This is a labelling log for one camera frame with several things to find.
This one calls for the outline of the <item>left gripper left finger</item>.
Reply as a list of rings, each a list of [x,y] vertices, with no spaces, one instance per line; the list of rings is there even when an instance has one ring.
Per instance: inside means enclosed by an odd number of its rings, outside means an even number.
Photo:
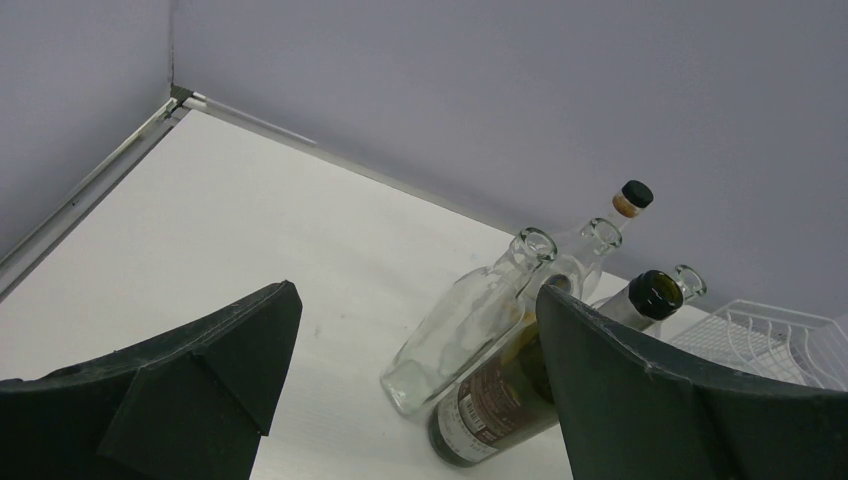
[[[302,302],[269,284],[36,380],[1,384],[5,479],[246,479],[270,432]]]

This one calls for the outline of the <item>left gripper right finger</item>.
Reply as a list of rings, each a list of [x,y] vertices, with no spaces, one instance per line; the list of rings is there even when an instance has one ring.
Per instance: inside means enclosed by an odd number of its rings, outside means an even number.
[[[576,479],[843,479],[847,396],[747,374],[554,287],[537,322]]]

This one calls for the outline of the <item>clear slim glass bottle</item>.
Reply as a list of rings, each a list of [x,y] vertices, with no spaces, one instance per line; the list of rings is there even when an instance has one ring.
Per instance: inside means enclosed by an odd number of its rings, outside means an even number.
[[[691,304],[694,300],[700,299],[708,292],[708,286],[704,278],[689,265],[678,264],[672,271],[667,272],[666,275],[677,285],[677,290],[681,297],[681,305],[666,319],[655,321],[645,330],[645,333],[657,339],[661,337],[662,326],[667,320],[670,320],[679,313],[684,306]]]

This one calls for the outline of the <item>clear round bottle black cap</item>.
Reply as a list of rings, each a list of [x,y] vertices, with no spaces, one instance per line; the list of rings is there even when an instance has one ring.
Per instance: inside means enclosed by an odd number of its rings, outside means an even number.
[[[595,234],[605,241],[615,239],[615,230],[621,232],[654,201],[653,191],[639,180],[629,180],[619,188],[602,207],[595,208],[590,215],[558,227],[552,234],[557,242],[568,242]]]

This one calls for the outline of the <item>clear square glass bottle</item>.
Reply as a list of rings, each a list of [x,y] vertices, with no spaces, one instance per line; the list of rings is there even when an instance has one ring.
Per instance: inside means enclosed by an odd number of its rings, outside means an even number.
[[[400,415],[413,416],[438,398],[518,325],[523,291],[557,253],[550,235],[527,227],[495,262],[450,287],[380,376]]]

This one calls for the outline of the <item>clear tall glass bottle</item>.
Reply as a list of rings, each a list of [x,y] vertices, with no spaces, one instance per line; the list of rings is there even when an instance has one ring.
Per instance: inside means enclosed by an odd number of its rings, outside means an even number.
[[[544,285],[557,287],[578,300],[587,300],[600,281],[603,261],[621,246],[622,234],[610,220],[596,217],[555,240],[562,247],[556,259],[537,272],[523,292],[528,310],[535,309]]]

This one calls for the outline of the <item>dark green wine bottle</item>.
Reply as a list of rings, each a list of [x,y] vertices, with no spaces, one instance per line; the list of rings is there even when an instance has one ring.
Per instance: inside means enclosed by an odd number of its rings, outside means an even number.
[[[680,305],[677,285],[649,270],[592,307],[638,331]],[[434,408],[428,438],[443,461],[475,466],[558,423],[539,328],[532,324],[474,370]]]

